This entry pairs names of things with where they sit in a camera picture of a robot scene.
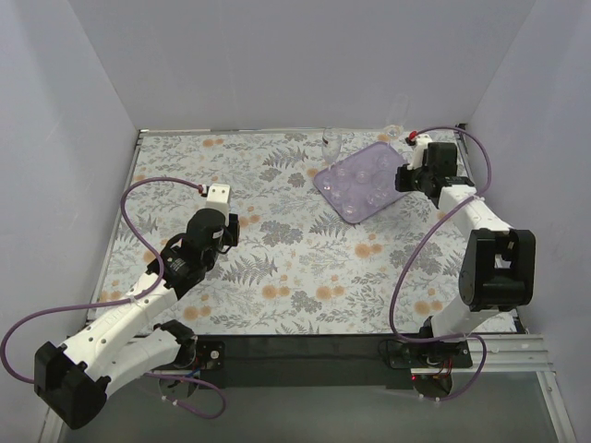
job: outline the transparent plastic tray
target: transparent plastic tray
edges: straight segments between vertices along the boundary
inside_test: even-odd
[[[330,186],[324,186],[328,168],[316,174],[314,186],[343,220],[360,223],[405,196],[394,188],[396,171],[405,163],[401,154],[379,141],[337,162],[330,171]]]

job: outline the white wall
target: white wall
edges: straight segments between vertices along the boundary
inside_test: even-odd
[[[88,302],[136,130],[66,0],[0,0],[0,334],[42,308]],[[9,359],[32,376],[36,349],[83,313],[31,322]],[[0,369],[0,440],[37,441],[46,411]]]
[[[591,2],[537,0],[469,127],[492,159],[491,207],[537,236],[522,313],[546,337],[579,441],[591,441],[590,123]]]
[[[136,127],[465,121],[534,0],[70,0]]]

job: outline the leaf pattern fabric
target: leaf pattern fabric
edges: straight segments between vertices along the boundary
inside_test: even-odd
[[[453,141],[452,133],[433,133]],[[341,158],[385,136],[344,135]],[[411,148],[394,142],[407,160]],[[314,187],[324,162],[321,132],[158,135],[148,133],[133,181],[172,176],[232,187],[240,244],[219,256],[206,280],[155,323],[176,318],[198,334],[337,334],[388,332],[388,306],[398,275],[438,219],[424,196],[411,193],[358,225],[344,222]],[[459,164],[459,173],[464,167]],[[129,196],[131,219],[157,249],[202,208],[193,189],[172,183],[142,186]],[[457,295],[466,241],[449,223],[419,255],[395,310],[399,330],[417,332]],[[125,296],[153,255],[121,221],[97,299]],[[91,311],[90,319],[103,309]],[[509,314],[481,331],[514,331]]]

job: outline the floral tablecloth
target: floral tablecloth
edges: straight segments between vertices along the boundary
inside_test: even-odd
[[[436,140],[453,141],[451,133]],[[388,306],[398,275],[440,216],[420,193],[411,193],[358,225],[342,221],[312,184],[324,167],[321,133],[230,135],[148,134],[133,181],[172,176],[233,187],[240,244],[220,256],[206,280],[153,323],[176,318],[198,334],[303,334],[387,332]],[[379,132],[344,137],[342,157],[377,140]],[[411,149],[392,144],[407,159]],[[171,183],[150,184],[127,203],[139,230],[157,248],[176,233],[204,199]],[[465,240],[449,223],[435,234],[406,278],[395,322],[416,332],[457,294]],[[122,297],[153,256],[121,221],[100,300]],[[90,319],[101,313],[90,312]],[[514,331],[501,314],[481,331]]]

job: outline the orange flower print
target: orange flower print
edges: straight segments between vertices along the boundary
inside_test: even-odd
[[[355,255],[359,258],[367,258],[371,255],[371,249],[365,243],[355,246]]]
[[[272,284],[268,284],[267,286],[262,288],[262,296],[267,300],[272,300],[277,296],[277,288],[275,288],[275,286],[273,286]]]
[[[331,288],[328,286],[320,286],[316,290],[316,298],[319,300],[330,300],[332,298]]]
[[[434,311],[441,311],[443,309],[443,303],[439,300],[433,300],[431,302],[431,309],[433,309]]]
[[[155,258],[151,251],[144,252],[144,263],[152,263]]]
[[[415,303],[415,312],[420,316],[427,316],[430,312],[430,308],[427,302],[416,302]]]
[[[186,307],[183,311],[183,318],[185,320],[194,320],[199,317],[199,310],[195,306]]]

